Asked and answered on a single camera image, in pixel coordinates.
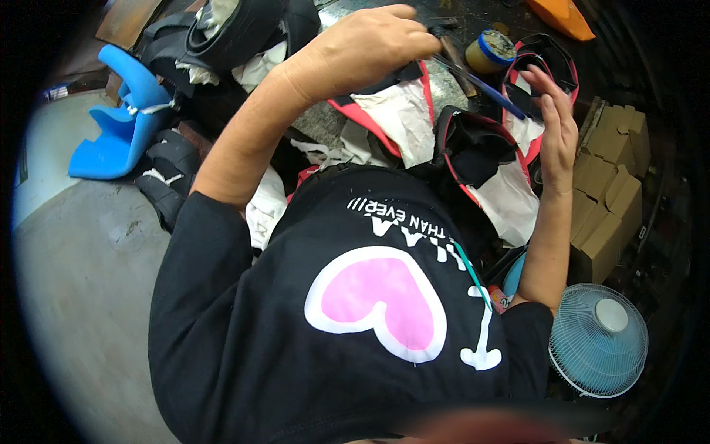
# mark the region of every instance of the concrete floor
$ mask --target concrete floor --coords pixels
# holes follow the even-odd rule
[[[37,110],[28,180],[13,199],[20,305],[62,409],[90,443],[177,443],[148,373],[148,316],[170,235],[132,185],[75,180],[69,159],[98,126],[100,94]]]

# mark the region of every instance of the hand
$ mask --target hand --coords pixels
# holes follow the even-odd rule
[[[309,103],[374,85],[412,60],[431,58],[441,43],[408,5],[361,9],[337,21],[274,68]]]
[[[545,121],[540,162],[544,189],[555,193],[572,191],[572,169],[577,156],[577,124],[572,118],[572,102],[567,94],[540,68],[528,65],[520,71],[530,86],[542,93],[538,104]]]

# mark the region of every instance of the blue fan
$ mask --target blue fan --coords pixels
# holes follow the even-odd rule
[[[613,398],[641,375],[648,330],[620,293],[580,283],[562,294],[548,350],[557,371],[582,395]]]

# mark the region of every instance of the person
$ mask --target person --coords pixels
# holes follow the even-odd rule
[[[545,395],[567,276],[577,128],[535,67],[544,192],[518,292],[493,313],[452,247],[457,228],[401,170],[345,168],[297,189],[253,259],[244,209],[287,127],[439,41],[405,5],[364,9],[276,66],[218,138],[155,283],[155,400],[184,443],[389,443],[364,415],[430,401]]]

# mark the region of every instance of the cardboard box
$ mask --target cardboard box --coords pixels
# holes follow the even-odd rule
[[[602,283],[641,225],[641,182],[619,165],[602,200],[594,202],[586,193],[575,198],[569,280]]]
[[[583,152],[644,177],[650,162],[646,115],[630,105],[604,107]]]
[[[587,149],[613,165],[624,165],[631,175],[635,175],[636,162],[629,137],[632,118],[633,110],[628,112],[618,105],[604,107]]]
[[[572,230],[569,233],[569,241],[572,242],[579,233],[581,226],[589,218],[592,210],[596,207],[596,202],[587,197],[582,191],[572,192]]]
[[[581,153],[574,165],[572,186],[599,202],[616,175],[616,167],[601,157]]]
[[[651,143],[648,138],[648,126],[646,125],[646,114],[634,109],[631,124],[628,127],[633,147],[633,157],[636,161],[636,175],[643,177],[646,175],[648,165],[651,162]]]

